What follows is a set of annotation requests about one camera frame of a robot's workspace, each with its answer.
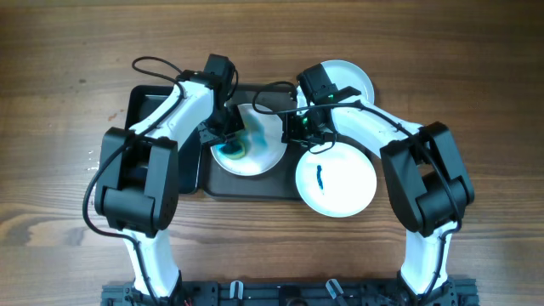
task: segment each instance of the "wood grain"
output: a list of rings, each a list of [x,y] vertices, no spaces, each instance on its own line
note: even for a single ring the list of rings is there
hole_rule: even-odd
[[[81,217],[101,137],[122,126],[134,86],[163,84],[132,71],[134,58],[200,70],[210,53],[229,56],[241,82],[350,60],[383,109],[447,124],[476,189],[449,272],[476,278],[482,305],[544,304],[541,3],[69,4],[0,8],[1,305],[96,305],[102,285],[133,278],[122,242]],[[394,277],[405,231],[375,166],[375,200],[346,219],[299,202],[180,197],[184,278]]]

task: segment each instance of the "wooden surface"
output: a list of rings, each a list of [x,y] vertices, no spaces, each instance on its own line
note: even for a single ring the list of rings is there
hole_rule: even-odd
[[[215,2],[0,9],[1,305],[96,305],[102,285],[133,278],[122,242],[82,221],[102,135],[123,125],[134,86],[166,84],[134,58],[200,70],[210,53],[229,56],[241,82],[350,60],[383,109],[446,123],[476,189],[449,272],[476,278],[482,305],[544,304],[541,4]],[[180,197],[170,228],[184,278],[395,277],[405,231],[374,163],[376,197],[352,218]]]

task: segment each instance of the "white plate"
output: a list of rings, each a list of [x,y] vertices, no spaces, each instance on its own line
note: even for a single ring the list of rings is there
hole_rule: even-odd
[[[260,110],[270,109],[257,105]],[[213,158],[223,169],[241,176],[252,176],[269,171],[286,152],[287,144],[281,143],[282,121],[275,115],[263,115],[253,110],[251,104],[238,105],[245,130],[238,134],[246,154],[237,160],[229,159],[214,145]]]
[[[321,65],[325,68],[331,82],[337,85],[338,90],[347,86],[360,90],[361,95],[347,98],[343,102],[354,102],[362,98],[374,104],[374,87],[371,79],[356,64],[346,60],[333,59],[324,61]],[[297,88],[297,101],[297,107],[307,106],[300,86]]]
[[[325,143],[312,151],[330,146],[331,143]],[[353,216],[370,204],[376,193],[377,178],[374,167],[361,151],[336,143],[332,149],[317,155],[306,152],[298,162],[296,182],[298,193],[312,209],[342,218]]]

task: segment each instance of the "wooden floor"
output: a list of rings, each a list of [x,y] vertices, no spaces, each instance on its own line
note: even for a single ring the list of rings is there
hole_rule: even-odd
[[[293,81],[323,60],[349,60],[370,76],[383,109],[448,125],[476,189],[448,271],[476,278],[482,305],[544,304],[542,4],[7,3],[0,9],[1,305],[96,305],[102,285],[133,278],[122,241],[97,236],[82,220],[102,135],[123,125],[134,86],[166,84],[133,71],[134,58],[201,70],[210,53],[229,56],[241,82]],[[184,279],[395,277],[405,230],[374,163],[376,197],[352,218],[327,218],[302,202],[180,197],[170,228]]]

